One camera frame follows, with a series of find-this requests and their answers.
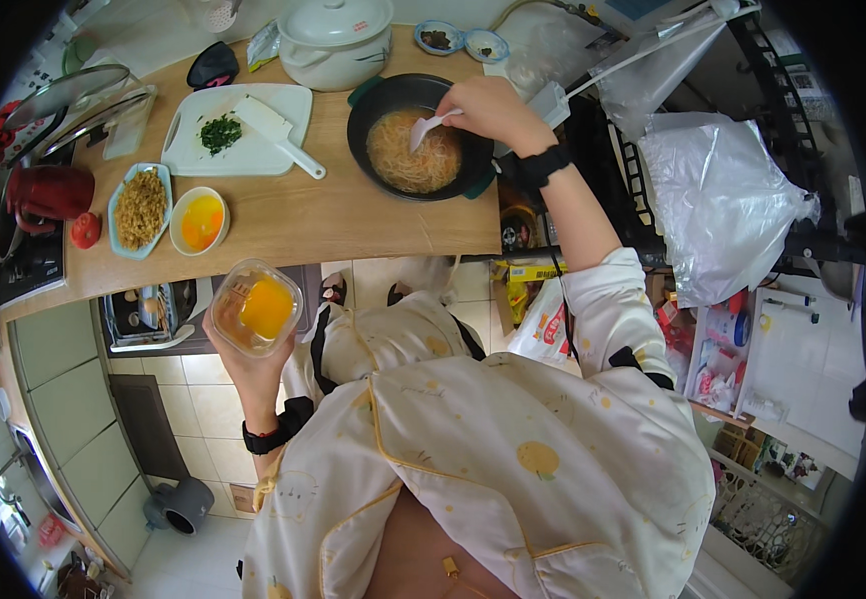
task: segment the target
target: wristwatch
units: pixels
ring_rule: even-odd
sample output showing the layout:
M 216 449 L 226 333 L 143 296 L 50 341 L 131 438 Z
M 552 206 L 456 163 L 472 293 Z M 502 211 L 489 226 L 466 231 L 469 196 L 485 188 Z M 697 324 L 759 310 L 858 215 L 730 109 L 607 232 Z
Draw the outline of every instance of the wristwatch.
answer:
M 562 144 L 557 144 L 542 154 L 521 158 L 518 164 L 518 178 L 529 189 L 542 189 L 549 185 L 551 174 L 566 168 L 571 162 L 573 158 L 569 155 L 569 149 Z
M 243 421 L 243 444 L 255 455 L 266 455 L 286 444 L 307 424 L 313 415 L 313 401 L 304 397 L 290 398 L 283 402 L 283 413 L 277 415 L 279 426 L 266 434 L 255 435 L 247 430 Z

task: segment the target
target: beaten egg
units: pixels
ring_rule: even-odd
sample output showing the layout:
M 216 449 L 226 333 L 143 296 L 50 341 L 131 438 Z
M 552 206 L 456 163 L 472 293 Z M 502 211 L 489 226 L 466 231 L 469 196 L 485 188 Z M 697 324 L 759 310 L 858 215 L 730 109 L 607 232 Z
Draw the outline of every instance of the beaten egg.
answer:
M 223 226 L 223 204 L 212 196 L 201 196 L 189 203 L 180 222 L 180 234 L 193 251 L 210 247 Z
M 240 310 L 240 322 L 265 339 L 276 338 L 293 313 L 290 290 L 269 277 L 257 281 Z

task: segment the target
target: cabinet door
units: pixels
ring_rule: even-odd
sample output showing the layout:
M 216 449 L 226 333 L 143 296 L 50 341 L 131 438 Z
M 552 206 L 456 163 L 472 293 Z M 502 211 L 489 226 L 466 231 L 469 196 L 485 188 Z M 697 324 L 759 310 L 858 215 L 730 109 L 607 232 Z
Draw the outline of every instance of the cabinet door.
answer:
M 127 442 L 114 423 L 60 469 L 94 528 L 139 474 Z
M 45 382 L 30 400 L 57 465 L 63 466 L 114 422 L 114 406 L 100 360 Z
M 35 389 L 96 357 L 90 303 L 58 305 L 17 320 L 19 358 L 27 389 Z
M 150 536 L 143 516 L 143 502 L 147 497 L 150 497 L 150 491 L 143 483 L 143 477 L 137 476 L 96 529 L 104 543 L 128 569 L 137 562 L 140 549 Z

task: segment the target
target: hand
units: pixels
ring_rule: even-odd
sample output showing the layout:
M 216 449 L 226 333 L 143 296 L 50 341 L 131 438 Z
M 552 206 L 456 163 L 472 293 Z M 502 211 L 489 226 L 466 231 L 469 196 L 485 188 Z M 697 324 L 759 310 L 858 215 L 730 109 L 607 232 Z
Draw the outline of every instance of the hand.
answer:
M 203 316 L 203 330 L 216 348 L 216 353 L 220 354 L 223 366 L 236 385 L 244 413 L 254 411 L 275 415 L 283 365 L 293 353 L 297 330 L 292 330 L 283 345 L 267 357 L 244 355 L 217 334 L 216 327 L 213 325 L 212 309 L 209 307 Z
M 454 83 L 436 113 L 443 115 L 455 107 L 463 108 L 463 114 L 446 117 L 445 126 L 499 140 L 521 158 L 557 144 L 552 129 L 519 99 L 505 78 L 473 77 Z

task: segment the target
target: noodle soup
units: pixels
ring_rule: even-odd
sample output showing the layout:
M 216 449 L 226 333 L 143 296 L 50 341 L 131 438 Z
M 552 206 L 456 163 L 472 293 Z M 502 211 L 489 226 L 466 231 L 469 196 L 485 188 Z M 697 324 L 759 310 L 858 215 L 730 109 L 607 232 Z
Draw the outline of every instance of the noodle soup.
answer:
M 404 108 L 384 114 L 367 135 L 367 156 L 387 183 L 410 194 L 429 194 L 449 185 L 460 172 L 460 141 L 456 131 L 438 126 L 420 147 L 410 152 L 410 129 L 419 118 L 433 116 L 428 108 Z

